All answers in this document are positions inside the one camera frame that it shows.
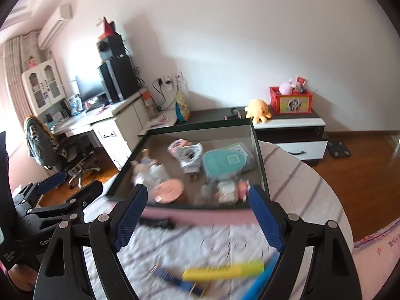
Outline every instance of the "octopus plush toy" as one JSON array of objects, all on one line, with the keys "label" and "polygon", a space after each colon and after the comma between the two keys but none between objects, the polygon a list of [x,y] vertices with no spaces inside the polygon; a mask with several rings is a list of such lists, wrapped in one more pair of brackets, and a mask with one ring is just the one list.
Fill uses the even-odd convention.
[{"label": "octopus plush toy", "polygon": [[260,121],[265,123],[272,117],[272,114],[268,111],[267,103],[260,99],[250,100],[249,105],[244,108],[244,111],[247,112],[246,118],[251,118],[253,124],[258,124]]}]

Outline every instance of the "ceiling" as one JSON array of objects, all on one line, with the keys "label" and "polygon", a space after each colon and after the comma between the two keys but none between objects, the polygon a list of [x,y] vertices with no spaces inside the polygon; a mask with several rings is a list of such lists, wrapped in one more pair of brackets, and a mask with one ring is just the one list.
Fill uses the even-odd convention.
[{"label": "ceiling", "polygon": [[0,28],[0,45],[10,38],[41,29],[62,0],[19,0]]}]

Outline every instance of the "window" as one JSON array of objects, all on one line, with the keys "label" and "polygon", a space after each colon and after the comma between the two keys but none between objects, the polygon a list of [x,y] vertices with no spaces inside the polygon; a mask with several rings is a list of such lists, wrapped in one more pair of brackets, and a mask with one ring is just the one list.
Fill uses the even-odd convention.
[{"label": "window", "polygon": [[5,145],[10,156],[25,141],[25,135],[9,100],[2,51],[0,55],[0,132],[5,131]]}]

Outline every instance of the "red basket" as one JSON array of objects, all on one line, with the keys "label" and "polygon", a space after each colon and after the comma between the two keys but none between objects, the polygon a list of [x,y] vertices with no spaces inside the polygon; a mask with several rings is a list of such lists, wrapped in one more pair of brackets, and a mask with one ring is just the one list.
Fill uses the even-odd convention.
[{"label": "red basket", "polygon": [[279,87],[269,87],[271,93],[271,106],[275,114],[309,114],[313,94],[307,91],[299,93],[293,91],[291,95],[281,95]]}]

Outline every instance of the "open box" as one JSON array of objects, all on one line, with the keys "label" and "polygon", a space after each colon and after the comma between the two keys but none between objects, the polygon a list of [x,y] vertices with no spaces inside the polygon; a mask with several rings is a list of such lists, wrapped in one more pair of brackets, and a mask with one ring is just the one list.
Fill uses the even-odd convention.
[{"label": "open box", "polygon": [[228,145],[242,142],[254,157],[254,168],[239,176],[239,179],[249,180],[251,185],[259,184],[269,194],[267,177],[263,166],[259,141],[249,119],[231,119],[206,123],[194,123],[152,129],[147,132],[113,184],[107,192],[107,197],[114,201],[124,200],[133,188],[131,183],[133,168],[131,161],[140,161],[142,150],[148,148],[150,157],[164,164],[172,178],[179,178],[184,183],[185,202],[174,201],[168,204],[148,203],[143,216],[155,219],[172,219],[184,224],[245,224],[257,222],[247,202],[236,204],[195,205],[193,199],[201,186],[206,182],[204,170],[197,175],[197,180],[188,181],[179,162],[167,151],[167,147],[176,139],[185,139],[193,143],[201,143],[203,152],[220,149]]}]

